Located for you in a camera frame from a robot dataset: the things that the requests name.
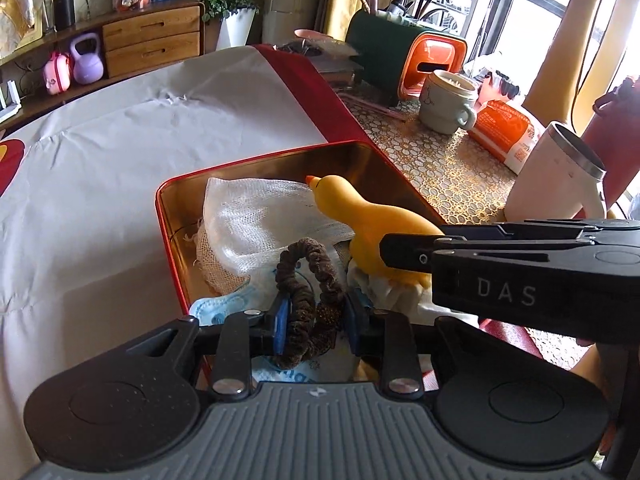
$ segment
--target gray ribbed panel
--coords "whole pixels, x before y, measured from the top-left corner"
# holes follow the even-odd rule
[[[45,463],[28,480],[604,480],[589,463],[511,472],[465,456],[430,414],[381,397],[370,383],[264,383],[219,404],[185,445],[129,472],[73,472]]]

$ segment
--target pink case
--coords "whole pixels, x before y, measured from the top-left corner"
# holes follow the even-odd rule
[[[51,95],[66,91],[71,85],[71,60],[68,54],[52,52],[42,69],[44,85]]]

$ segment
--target white sheet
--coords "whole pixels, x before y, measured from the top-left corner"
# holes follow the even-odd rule
[[[172,176],[326,142],[251,47],[105,88],[22,128],[0,196],[0,479],[37,463],[44,379],[180,315],[154,209]]]

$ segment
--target purple kettlebell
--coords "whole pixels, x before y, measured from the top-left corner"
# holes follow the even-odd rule
[[[76,44],[84,40],[95,40],[95,50],[86,54],[78,54]],[[69,44],[69,52],[74,58],[74,79],[81,85],[88,85],[98,81],[104,74],[104,66],[100,59],[100,36],[95,32],[82,34]]]

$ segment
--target open box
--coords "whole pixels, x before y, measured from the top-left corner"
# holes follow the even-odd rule
[[[403,207],[436,225],[444,224],[442,217],[379,149],[355,140],[272,153],[177,176],[156,192],[156,211],[185,314],[195,300],[215,295],[194,264],[195,244],[189,241],[202,218],[208,179],[215,176],[225,180],[274,178],[304,182],[310,174],[320,177],[339,174],[370,202]]]

